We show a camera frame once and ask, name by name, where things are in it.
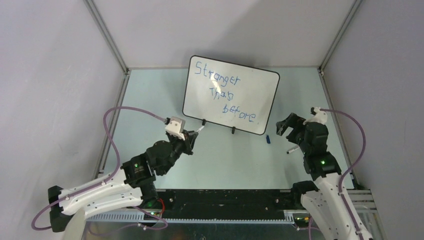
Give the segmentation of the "white whiteboard black frame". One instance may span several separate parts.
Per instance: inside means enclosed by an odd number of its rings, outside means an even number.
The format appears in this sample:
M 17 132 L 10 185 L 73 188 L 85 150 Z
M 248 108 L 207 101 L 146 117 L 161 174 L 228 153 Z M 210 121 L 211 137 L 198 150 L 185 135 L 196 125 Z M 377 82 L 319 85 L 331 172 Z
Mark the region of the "white whiteboard black frame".
M 186 117 L 263 135 L 280 82 L 271 70 L 193 55 L 182 113 Z

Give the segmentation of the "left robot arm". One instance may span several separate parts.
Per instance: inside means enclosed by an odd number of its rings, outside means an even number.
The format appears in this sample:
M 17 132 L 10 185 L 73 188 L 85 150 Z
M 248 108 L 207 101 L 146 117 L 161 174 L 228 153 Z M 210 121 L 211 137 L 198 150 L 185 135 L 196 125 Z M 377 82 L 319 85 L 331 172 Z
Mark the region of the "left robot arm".
M 52 186 L 48 189 L 51 204 L 49 220 L 54 233 L 63 232 L 76 212 L 85 218 L 126 207 L 153 208 L 158 202 L 154 185 L 175 165 L 182 154 L 192 155 L 198 132 L 184 130 L 184 139 L 168 134 L 140 155 L 124 162 L 116 172 L 73 188 Z

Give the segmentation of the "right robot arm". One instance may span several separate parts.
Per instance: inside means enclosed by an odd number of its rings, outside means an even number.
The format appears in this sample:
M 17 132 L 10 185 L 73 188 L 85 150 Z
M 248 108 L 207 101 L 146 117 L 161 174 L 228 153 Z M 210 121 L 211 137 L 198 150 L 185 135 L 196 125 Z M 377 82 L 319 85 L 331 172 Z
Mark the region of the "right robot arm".
M 276 123 L 276 134 L 282 136 L 303 154 L 305 172 L 311 180 L 294 183 L 291 204 L 309 213 L 307 229 L 315 223 L 326 240 L 371 240 L 373 235 L 363 224 L 344 184 L 345 175 L 336 158 L 328 151 L 328 115 L 312 109 L 312 118 L 291 113 Z

